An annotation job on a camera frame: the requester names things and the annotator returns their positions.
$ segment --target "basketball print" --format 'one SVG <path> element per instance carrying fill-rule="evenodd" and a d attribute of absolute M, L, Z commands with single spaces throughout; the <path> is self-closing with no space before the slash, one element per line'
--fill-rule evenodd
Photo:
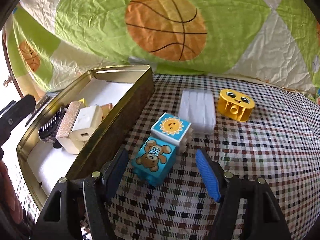
<path fill-rule="evenodd" d="M 31 70 L 35 72 L 40 66 L 40 58 L 38 53 L 31 47 L 30 44 L 28 44 L 27 41 L 20 43 L 19 50 L 25 62 L 28 64 Z"/>
<path fill-rule="evenodd" d="M 191 60 L 205 46 L 204 19 L 188 0 L 131 0 L 125 22 L 140 47 L 166 60 Z"/>

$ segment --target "yellow toy block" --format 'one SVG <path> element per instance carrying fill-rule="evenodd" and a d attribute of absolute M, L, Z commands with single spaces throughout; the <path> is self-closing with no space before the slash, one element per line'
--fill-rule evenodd
<path fill-rule="evenodd" d="M 87 101 L 85 101 L 84 98 L 81 98 L 80 100 L 78 100 L 79 102 L 82 102 L 84 104 L 84 107 L 88 107 Z"/>
<path fill-rule="evenodd" d="M 219 96 L 218 111 L 226 117 L 246 122 L 254 105 L 254 101 L 249 96 L 232 89 L 223 89 Z"/>

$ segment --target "green quilt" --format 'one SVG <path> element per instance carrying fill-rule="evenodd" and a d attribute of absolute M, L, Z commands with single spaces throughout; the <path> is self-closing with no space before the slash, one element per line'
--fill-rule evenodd
<path fill-rule="evenodd" d="M 43 90 L 93 67 L 146 62 L 316 94 L 318 26 L 303 0 L 21 0 L 6 28 L 15 76 Z"/>

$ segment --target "plaid fabric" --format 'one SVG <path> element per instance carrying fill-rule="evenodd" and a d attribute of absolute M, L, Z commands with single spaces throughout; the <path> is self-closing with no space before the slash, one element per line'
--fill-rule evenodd
<path fill-rule="evenodd" d="M 225 171 L 254 180 L 264 177 L 287 220 L 292 239 L 302 239 L 320 212 L 320 109 L 300 94 L 209 76 L 154 76 L 156 91 L 124 141 L 131 159 L 163 112 L 177 115 L 182 90 L 231 88 L 252 97 L 256 106 L 248 122 L 217 114 L 214 134 L 194 134 L 187 151 L 159 187 L 142 183 L 129 163 L 108 207 L 119 239 L 204 239 L 218 204 L 202 183 L 195 152 L 203 147 Z M 245 201 L 239 207 L 233 239 L 242 230 Z M 84 239 L 91 239 L 86 220 Z"/>

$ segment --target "open tin box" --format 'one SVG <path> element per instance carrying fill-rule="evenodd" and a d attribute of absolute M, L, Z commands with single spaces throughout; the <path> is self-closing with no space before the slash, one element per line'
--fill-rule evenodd
<path fill-rule="evenodd" d="M 22 175 L 39 210 L 60 177 L 80 179 L 113 159 L 154 92 L 149 65 L 109 66 L 89 70 L 58 94 L 36 117 L 17 146 Z M 61 107 L 85 98 L 88 105 L 113 103 L 79 155 L 40 141 L 38 130 Z M 43 176 L 51 178 L 45 188 Z"/>

